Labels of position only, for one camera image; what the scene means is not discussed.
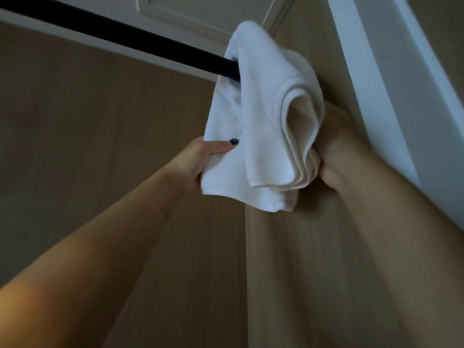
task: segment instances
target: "skin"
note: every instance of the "skin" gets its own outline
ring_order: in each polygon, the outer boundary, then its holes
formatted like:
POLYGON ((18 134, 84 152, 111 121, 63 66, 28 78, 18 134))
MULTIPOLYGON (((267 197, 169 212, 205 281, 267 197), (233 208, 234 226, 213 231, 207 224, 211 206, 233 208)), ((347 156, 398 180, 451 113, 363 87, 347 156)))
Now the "skin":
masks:
MULTIPOLYGON (((345 201, 416 345, 457 347, 464 341, 463 234, 370 151, 341 109, 326 105, 315 144, 320 177, 345 201)), ((0 290, 0 346, 100 346, 171 211, 199 190, 209 155, 233 148, 192 141, 11 280, 0 290)))

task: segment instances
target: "towel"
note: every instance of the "towel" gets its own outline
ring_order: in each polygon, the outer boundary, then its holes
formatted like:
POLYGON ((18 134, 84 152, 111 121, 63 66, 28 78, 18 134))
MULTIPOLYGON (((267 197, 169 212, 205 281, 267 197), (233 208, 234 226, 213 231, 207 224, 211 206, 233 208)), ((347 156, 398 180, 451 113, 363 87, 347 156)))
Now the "towel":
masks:
POLYGON ((210 157, 202 193, 291 211, 321 162, 312 148, 325 111, 316 74, 251 21, 235 30, 225 57, 238 61, 240 82, 217 78, 205 140, 236 138, 239 144, 210 157))

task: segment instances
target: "person's right hand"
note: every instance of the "person's right hand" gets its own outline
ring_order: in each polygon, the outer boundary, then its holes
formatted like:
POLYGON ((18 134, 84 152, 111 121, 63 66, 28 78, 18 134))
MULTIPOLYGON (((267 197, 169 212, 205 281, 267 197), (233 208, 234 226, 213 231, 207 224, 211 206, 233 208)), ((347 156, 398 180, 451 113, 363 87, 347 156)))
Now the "person's right hand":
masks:
POLYGON ((325 118, 315 141, 315 148, 322 159, 319 176, 331 188, 343 178, 346 164, 360 153, 370 153, 356 131, 350 116, 338 106, 325 102, 325 118))

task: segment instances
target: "white towel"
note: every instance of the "white towel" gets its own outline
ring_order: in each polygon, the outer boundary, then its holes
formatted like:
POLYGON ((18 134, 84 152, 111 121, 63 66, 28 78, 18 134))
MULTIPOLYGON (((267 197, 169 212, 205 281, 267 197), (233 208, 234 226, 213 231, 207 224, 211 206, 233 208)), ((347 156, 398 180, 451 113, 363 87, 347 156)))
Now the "white towel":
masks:
POLYGON ((218 77, 205 140, 237 138, 239 144, 211 156, 202 193, 265 211, 291 211, 298 189, 316 177, 320 165, 311 147, 324 116, 316 74, 302 56, 280 48, 249 21, 235 30, 225 57, 238 60, 240 83, 218 77))

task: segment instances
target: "black rod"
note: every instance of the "black rod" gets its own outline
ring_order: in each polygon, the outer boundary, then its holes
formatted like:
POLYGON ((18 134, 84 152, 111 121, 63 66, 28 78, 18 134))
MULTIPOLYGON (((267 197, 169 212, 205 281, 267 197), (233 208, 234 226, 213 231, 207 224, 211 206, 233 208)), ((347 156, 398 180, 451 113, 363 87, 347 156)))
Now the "black rod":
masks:
POLYGON ((0 0, 0 8, 240 81, 239 64, 55 0, 0 0))

